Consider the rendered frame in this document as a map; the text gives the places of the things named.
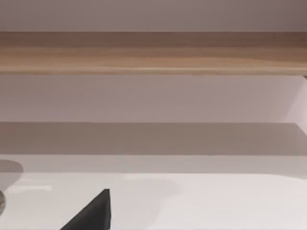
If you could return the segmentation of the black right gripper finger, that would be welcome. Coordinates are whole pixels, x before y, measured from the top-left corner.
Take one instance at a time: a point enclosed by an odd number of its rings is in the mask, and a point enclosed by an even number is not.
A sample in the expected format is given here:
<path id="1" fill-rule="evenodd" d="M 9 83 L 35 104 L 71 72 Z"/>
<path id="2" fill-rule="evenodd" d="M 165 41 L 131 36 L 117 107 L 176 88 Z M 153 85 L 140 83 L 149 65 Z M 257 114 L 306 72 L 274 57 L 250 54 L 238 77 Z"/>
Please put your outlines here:
<path id="1" fill-rule="evenodd" d="M 110 189 L 104 189 L 60 230 L 110 230 Z"/>

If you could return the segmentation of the grey round object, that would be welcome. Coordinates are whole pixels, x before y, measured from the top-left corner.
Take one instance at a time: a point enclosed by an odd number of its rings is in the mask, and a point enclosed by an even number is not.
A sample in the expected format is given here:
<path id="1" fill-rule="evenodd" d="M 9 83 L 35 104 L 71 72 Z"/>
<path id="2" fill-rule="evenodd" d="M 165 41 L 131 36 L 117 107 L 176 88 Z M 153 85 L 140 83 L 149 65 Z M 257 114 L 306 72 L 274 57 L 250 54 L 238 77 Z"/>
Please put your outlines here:
<path id="1" fill-rule="evenodd" d="M 0 216 L 5 210 L 5 205 L 6 205 L 6 198 L 4 193 L 0 190 Z"/>

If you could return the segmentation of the wooden shelf board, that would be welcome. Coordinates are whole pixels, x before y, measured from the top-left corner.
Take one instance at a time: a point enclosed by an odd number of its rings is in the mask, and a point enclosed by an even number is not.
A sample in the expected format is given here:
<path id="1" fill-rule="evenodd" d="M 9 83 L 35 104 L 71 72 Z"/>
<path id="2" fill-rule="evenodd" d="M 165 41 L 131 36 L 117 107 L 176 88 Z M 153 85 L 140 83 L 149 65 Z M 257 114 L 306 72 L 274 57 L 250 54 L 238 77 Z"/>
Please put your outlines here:
<path id="1" fill-rule="evenodd" d="M 0 32 L 0 74 L 307 77 L 307 32 Z"/>

